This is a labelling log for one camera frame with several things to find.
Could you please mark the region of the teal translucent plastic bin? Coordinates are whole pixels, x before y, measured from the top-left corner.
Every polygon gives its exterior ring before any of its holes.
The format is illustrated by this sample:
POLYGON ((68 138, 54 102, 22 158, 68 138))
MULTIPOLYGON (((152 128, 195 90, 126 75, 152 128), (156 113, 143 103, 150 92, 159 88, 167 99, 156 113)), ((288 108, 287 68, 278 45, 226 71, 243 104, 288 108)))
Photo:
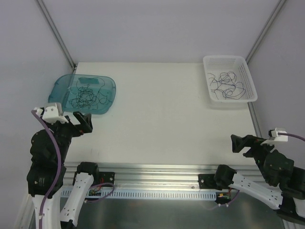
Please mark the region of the teal translucent plastic bin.
POLYGON ((54 83, 49 103, 61 103, 64 112, 102 115, 116 96, 115 81, 108 76, 66 74, 54 83))

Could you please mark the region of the white perforated plastic basket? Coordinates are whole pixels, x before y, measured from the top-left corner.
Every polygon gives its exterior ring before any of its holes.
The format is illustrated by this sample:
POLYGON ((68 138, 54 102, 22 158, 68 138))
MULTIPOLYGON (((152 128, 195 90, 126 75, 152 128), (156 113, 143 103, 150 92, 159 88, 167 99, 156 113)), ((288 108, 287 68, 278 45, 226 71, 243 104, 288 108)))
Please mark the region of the white perforated plastic basket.
POLYGON ((203 67, 213 107, 242 108, 257 101, 257 91, 242 56, 207 55, 203 57, 203 67))

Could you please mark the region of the right aluminium frame post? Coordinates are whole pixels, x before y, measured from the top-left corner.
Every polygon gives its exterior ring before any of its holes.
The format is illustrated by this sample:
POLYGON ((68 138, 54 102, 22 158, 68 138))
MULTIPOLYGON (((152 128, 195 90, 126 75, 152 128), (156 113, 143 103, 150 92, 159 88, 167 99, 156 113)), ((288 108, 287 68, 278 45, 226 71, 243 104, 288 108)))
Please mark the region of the right aluminium frame post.
POLYGON ((262 42, 266 38, 268 32, 270 31, 272 25, 276 21, 277 17, 280 15, 281 11, 283 10, 287 0, 279 0, 272 10, 271 14, 269 15, 268 19, 266 20, 264 26, 262 27, 260 33, 258 34, 257 38, 255 39, 247 57, 246 62, 247 64, 250 63, 252 58, 254 57, 255 53, 258 51, 259 47, 261 46, 262 42))

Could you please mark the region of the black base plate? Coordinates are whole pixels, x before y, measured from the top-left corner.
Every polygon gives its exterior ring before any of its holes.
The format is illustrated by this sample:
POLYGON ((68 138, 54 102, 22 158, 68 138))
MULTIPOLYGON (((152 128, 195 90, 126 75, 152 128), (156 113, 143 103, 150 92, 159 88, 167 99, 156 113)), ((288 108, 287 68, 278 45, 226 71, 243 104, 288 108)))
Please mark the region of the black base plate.
POLYGON ((214 180, 214 174, 199 174, 198 184, 199 184, 199 189, 215 189, 215 190, 230 189, 228 186, 218 185, 214 180))
POLYGON ((98 185, 102 185, 102 187, 112 187, 111 184, 114 185, 115 182, 115 172, 99 172, 98 185))

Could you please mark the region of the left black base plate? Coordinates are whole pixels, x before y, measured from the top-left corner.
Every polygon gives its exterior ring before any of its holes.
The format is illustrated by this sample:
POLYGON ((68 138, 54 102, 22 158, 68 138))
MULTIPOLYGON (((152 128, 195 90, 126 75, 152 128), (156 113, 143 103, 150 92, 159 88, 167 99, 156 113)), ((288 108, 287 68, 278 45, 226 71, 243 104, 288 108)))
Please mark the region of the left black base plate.
POLYGON ((115 172, 99 172, 98 185, 102 185, 102 187, 112 187, 111 184, 114 185, 115 182, 115 172))

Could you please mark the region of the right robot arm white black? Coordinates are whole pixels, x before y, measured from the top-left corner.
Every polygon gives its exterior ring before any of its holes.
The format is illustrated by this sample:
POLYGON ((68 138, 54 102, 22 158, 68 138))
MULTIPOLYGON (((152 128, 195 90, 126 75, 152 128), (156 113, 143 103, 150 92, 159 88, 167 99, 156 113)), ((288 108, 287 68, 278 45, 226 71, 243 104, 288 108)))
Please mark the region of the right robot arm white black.
POLYGON ((232 151, 239 153, 247 147, 248 151, 243 156, 253 158, 265 182, 271 187, 278 187, 279 191, 250 181, 228 165, 219 165, 213 180, 219 188, 230 187, 263 202, 285 221, 304 225, 305 171, 275 149, 275 144, 287 142, 290 136, 304 140, 303 137, 280 130, 271 130, 269 139, 231 135, 232 151))

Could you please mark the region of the aluminium frame post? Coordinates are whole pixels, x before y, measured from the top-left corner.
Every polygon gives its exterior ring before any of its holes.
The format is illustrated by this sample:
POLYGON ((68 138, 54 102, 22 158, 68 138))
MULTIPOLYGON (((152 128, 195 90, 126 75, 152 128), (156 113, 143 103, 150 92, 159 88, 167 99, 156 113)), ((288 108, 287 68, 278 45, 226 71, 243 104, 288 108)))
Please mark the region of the aluminium frame post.
POLYGON ((60 47, 66 61, 68 62, 69 66, 71 67, 72 71, 74 71, 77 68, 77 64, 75 63, 74 59, 72 58, 45 2, 43 0, 35 0, 38 8, 40 9, 44 19, 46 20, 46 23, 52 32, 58 46, 60 47))
POLYGON ((264 26, 262 27, 260 33, 258 34, 257 38, 255 39, 247 57, 246 62, 247 64, 250 63, 252 58, 254 57, 255 53, 258 51, 259 47, 261 46, 262 42, 266 38, 268 32, 270 31, 272 25, 276 21, 277 17, 280 15, 281 11, 283 10, 287 0, 279 0, 272 10, 271 14, 269 15, 268 19, 266 20, 264 26))

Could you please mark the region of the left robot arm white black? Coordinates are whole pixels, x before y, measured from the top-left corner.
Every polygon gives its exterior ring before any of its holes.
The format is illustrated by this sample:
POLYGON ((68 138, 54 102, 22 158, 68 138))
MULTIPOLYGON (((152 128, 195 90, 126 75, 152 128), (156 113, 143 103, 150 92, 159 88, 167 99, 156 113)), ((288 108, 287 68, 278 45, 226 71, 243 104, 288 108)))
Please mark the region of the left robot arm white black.
POLYGON ((38 229, 75 229, 86 193, 99 183, 97 163, 81 162, 74 173, 72 192, 60 208, 64 165, 71 140, 93 131, 92 115, 73 112, 79 124, 74 125, 68 116, 66 122, 54 124, 43 121, 36 110, 31 112, 43 129, 31 139, 31 167, 27 174, 28 192, 32 197, 35 223, 38 229))

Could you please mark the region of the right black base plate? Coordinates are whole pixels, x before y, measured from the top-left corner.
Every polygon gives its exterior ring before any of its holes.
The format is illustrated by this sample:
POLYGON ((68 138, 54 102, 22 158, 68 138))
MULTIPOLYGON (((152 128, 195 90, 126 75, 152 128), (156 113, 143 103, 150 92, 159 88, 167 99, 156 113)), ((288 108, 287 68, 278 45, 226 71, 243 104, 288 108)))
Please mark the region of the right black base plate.
POLYGON ((199 184, 199 189, 215 189, 215 190, 230 189, 228 186, 218 185, 214 180, 214 174, 199 174, 198 184, 199 184))

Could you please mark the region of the left aluminium frame post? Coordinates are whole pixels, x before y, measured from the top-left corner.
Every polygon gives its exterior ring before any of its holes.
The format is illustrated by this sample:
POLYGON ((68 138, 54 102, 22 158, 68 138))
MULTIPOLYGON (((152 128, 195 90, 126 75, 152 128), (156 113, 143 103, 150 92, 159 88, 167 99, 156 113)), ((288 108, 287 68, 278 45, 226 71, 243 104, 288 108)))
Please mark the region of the left aluminium frame post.
POLYGON ((35 0, 38 8, 40 9, 44 19, 46 20, 46 23, 52 32, 58 46, 60 47, 66 61, 68 62, 69 66, 71 67, 72 71, 74 71, 77 68, 77 64, 75 63, 74 59, 72 58, 45 2, 43 0, 35 0))

